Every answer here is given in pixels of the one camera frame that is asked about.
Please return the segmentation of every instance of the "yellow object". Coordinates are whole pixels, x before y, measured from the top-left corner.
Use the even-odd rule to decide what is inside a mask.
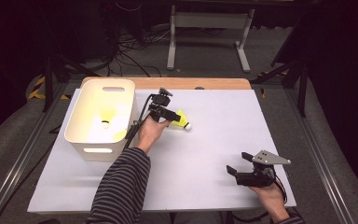
[[[172,124],[183,127],[186,130],[190,130],[191,124],[190,124],[190,122],[187,121],[187,118],[186,118],[185,114],[183,113],[183,111],[180,109],[180,110],[178,110],[178,112],[176,112],[176,114],[180,116],[180,120],[179,120],[179,122],[174,120],[172,122]]]

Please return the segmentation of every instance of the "dark curtain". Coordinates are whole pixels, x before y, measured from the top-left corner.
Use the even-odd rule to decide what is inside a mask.
[[[21,2],[0,0],[0,125],[26,103],[42,66],[39,45]]]
[[[358,177],[358,2],[339,18],[314,57],[310,79],[337,142]]]

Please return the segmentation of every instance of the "hand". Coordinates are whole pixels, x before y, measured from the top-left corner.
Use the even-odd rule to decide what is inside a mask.
[[[266,208],[274,223],[289,218],[289,214],[284,208],[282,192],[275,183],[263,189],[256,187],[249,187],[249,189],[257,194],[258,199]]]
[[[164,128],[168,127],[170,124],[171,122],[169,120],[159,123],[153,120],[150,116],[147,116],[138,131],[139,143],[137,147],[147,154],[153,144],[161,136]]]

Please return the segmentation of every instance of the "white table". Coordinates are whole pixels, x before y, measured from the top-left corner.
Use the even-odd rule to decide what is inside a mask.
[[[145,211],[239,210],[260,207],[256,195],[226,171],[252,172],[241,158],[265,149],[278,154],[254,91],[169,90],[168,108],[183,109],[192,123],[190,132],[167,128],[149,152],[152,161],[145,195]],[[137,90],[138,106],[158,90]],[[84,161],[64,139],[64,127],[79,94],[76,90],[57,141],[40,176],[28,212],[88,212],[99,182],[110,162]],[[296,206],[281,165],[275,166],[288,196]]]

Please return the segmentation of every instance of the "gray carpet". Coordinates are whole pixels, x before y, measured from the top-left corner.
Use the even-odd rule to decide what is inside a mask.
[[[245,45],[245,53],[251,66],[251,73],[244,74],[233,43],[238,32],[225,31],[220,35],[208,35],[200,31],[185,31],[178,37],[175,69],[166,70],[169,41],[161,39],[143,50],[131,50],[128,54],[141,65],[151,65],[159,69],[164,77],[244,77],[253,79],[262,71],[270,71],[269,64],[289,34],[290,29],[252,29]],[[87,66],[93,66],[97,61],[90,61]],[[116,62],[111,63],[114,73],[128,76],[143,76],[142,70],[136,66],[125,64],[120,67]],[[152,67],[145,68],[154,77],[158,71]],[[98,71],[106,75],[107,70]],[[78,88],[82,75],[73,75],[70,83],[65,87],[65,94],[72,94]],[[285,167],[289,174],[289,181],[297,201],[297,210],[307,223],[341,223],[337,210],[328,194],[320,171],[310,152],[310,143],[307,140],[296,116],[297,111],[290,106],[290,99],[286,90],[278,84],[279,79],[272,79],[269,85],[264,85],[266,97],[261,97],[259,88],[254,85],[260,106],[266,118],[276,147],[285,158],[292,161]],[[0,188],[5,181],[23,147],[27,144],[34,126],[42,116],[44,101],[39,99],[28,100],[27,105],[14,113],[0,127]],[[41,130],[33,154],[27,161],[21,178],[28,174],[43,153],[54,140],[55,134],[48,133],[59,126],[63,120],[69,100],[59,100],[48,118],[44,130]],[[351,171],[351,167],[342,155],[337,141],[332,135],[324,113],[318,104],[317,97],[309,82],[306,100],[306,122],[314,133],[324,160],[328,164],[332,175],[337,181],[337,187],[347,205],[352,222],[358,223],[358,180]],[[19,191],[14,195],[6,210],[0,217],[0,223],[39,223],[57,218],[64,223],[82,223],[87,214],[59,214],[38,215],[27,213],[28,203],[34,193],[34,186],[40,176],[45,158],[32,174],[26,179]],[[251,218],[261,214],[260,209],[252,211],[235,211],[239,217]],[[267,218],[262,222],[269,223]]]

